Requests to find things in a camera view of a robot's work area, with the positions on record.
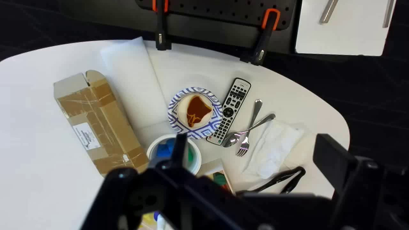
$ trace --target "spoon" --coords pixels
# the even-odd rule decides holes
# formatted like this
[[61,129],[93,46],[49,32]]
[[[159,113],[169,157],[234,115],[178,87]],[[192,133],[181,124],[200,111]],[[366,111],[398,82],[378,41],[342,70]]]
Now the spoon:
[[[277,117],[275,113],[270,113],[268,115],[265,119],[263,119],[261,121],[259,121],[256,125],[251,126],[249,130],[256,129],[257,126],[273,120],[274,117]],[[223,147],[231,147],[234,145],[236,143],[238,143],[238,140],[242,138],[242,135],[245,133],[247,133],[249,130],[245,131],[232,131],[228,133],[224,142],[223,142]]]

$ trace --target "floor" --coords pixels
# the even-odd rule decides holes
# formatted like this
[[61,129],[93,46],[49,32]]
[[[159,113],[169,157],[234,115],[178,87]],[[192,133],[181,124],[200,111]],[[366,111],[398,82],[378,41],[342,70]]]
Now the floor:
[[[57,0],[0,0],[0,60],[25,51],[90,39],[135,38],[130,29],[75,21]],[[324,61],[269,57],[265,65],[337,107],[352,131],[351,152],[409,165],[409,0],[398,0],[383,57]],[[215,46],[234,53],[234,50]]]

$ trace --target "white napkin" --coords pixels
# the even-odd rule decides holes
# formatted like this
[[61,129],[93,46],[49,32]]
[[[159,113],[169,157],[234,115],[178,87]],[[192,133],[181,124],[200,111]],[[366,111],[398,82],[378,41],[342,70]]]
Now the white napkin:
[[243,172],[261,179],[272,177],[279,172],[284,159],[305,133],[301,128],[273,120],[265,128]]
[[168,120],[168,103],[142,38],[119,41],[102,55],[135,129]]

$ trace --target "remote control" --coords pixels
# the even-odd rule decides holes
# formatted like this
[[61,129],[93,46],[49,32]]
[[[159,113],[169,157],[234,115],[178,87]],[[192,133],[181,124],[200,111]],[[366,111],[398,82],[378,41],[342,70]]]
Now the remote control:
[[206,138],[208,142],[222,145],[251,87],[252,84],[242,78],[234,79],[225,101],[222,105],[224,115],[222,124],[213,135]]

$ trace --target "patterned plate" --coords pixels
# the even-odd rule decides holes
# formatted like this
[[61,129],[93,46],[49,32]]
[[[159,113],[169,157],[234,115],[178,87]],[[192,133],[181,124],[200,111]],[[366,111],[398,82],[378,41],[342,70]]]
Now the patterned plate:
[[[177,113],[177,106],[178,102],[187,94],[191,93],[202,93],[204,96],[206,96],[210,102],[214,106],[214,115],[210,120],[210,122],[202,128],[199,129],[191,129],[190,126],[186,126],[185,124],[182,124],[178,119],[178,113]],[[168,106],[168,117],[171,121],[171,126],[177,130],[178,133],[188,133],[188,136],[192,139],[204,139],[211,134],[214,134],[217,131],[217,129],[220,126],[223,115],[222,115],[222,105],[218,99],[218,97],[201,87],[190,87],[190,88],[185,88],[183,90],[178,92],[171,101],[169,106]]]

